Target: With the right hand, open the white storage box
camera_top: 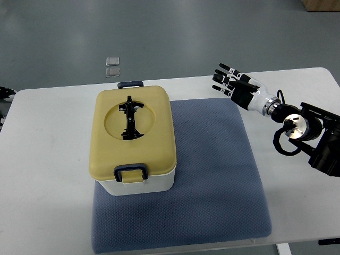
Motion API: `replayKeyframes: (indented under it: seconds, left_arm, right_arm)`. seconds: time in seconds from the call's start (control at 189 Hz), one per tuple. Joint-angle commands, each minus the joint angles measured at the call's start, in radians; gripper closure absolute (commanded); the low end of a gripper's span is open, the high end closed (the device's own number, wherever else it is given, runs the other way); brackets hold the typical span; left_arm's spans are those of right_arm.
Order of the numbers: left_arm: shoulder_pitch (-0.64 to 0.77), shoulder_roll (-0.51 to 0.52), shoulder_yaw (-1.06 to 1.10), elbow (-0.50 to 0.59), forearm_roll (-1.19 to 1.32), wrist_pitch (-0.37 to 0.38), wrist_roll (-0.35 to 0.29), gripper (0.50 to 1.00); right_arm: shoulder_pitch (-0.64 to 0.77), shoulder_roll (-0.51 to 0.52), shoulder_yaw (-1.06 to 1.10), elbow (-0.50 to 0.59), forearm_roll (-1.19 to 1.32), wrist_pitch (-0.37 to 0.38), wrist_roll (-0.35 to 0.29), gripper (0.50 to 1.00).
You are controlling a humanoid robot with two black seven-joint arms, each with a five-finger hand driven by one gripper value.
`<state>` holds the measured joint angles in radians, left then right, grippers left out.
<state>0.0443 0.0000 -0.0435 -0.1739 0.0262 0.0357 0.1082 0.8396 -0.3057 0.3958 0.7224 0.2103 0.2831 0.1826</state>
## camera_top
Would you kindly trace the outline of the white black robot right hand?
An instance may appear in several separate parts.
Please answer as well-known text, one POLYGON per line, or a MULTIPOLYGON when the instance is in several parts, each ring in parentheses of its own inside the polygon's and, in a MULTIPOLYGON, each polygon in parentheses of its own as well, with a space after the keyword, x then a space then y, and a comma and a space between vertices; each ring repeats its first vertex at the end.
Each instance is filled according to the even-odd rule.
POLYGON ((246 73, 220 63, 212 80, 212 88, 226 95, 232 102, 248 111, 257 111, 268 117, 282 101, 267 92, 261 82, 246 73))

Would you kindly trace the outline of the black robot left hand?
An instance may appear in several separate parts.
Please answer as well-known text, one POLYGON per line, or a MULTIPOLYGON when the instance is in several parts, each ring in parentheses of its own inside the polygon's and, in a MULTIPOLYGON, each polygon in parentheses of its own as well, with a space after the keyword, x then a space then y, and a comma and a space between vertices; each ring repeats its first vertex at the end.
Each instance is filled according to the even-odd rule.
POLYGON ((12 102, 17 91, 0 86, 0 98, 6 102, 12 102))

